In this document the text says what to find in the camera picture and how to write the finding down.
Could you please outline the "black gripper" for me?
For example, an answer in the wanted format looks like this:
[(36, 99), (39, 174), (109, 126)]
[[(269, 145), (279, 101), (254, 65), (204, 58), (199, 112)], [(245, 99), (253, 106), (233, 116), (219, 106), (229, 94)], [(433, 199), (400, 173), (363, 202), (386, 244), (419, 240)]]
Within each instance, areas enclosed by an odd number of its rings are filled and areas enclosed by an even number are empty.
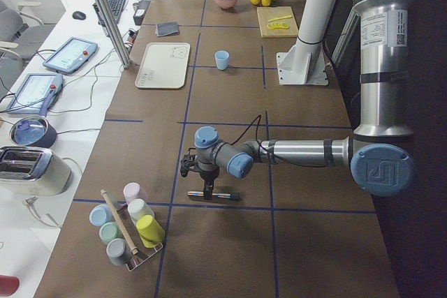
[(212, 200), (214, 180), (219, 176), (220, 168), (209, 163), (201, 163), (198, 155), (191, 153), (195, 148), (190, 147), (180, 161), (180, 174), (187, 177), (189, 172), (197, 172), (204, 180), (203, 199)]

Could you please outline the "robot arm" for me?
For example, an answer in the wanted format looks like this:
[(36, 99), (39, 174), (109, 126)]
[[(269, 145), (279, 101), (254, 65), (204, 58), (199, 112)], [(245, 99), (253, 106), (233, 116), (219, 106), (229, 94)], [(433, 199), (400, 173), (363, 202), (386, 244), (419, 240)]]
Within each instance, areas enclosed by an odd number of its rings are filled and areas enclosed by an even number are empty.
[(414, 163), (403, 144), (412, 138), (405, 122), (409, 72), (408, 9), (413, 0), (306, 0), (295, 44), (277, 55), (282, 85), (323, 84), (325, 60), (337, 67), (353, 35), (360, 39), (359, 90), (350, 117), (359, 119), (343, 140), (223, 141), (216, 128), (203, 126), (194, 146), (180, 161), (180, 173), (203, 179), (202, 195), (214, 197), (220, 171), (245, 177), (254, 163), (289, 163), (301, 167), (349, 167), (364, 191), (397, 195), (412, 183)]

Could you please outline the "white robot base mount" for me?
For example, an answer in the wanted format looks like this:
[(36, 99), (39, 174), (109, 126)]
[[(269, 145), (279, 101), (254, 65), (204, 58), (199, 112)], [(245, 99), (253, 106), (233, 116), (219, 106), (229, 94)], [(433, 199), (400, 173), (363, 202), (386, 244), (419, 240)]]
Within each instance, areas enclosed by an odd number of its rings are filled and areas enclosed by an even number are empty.
[(322, 41), (336, 0), (306, 0), (298, 37), (288, 52), (277, 53), (280, 85), (328, 84)]

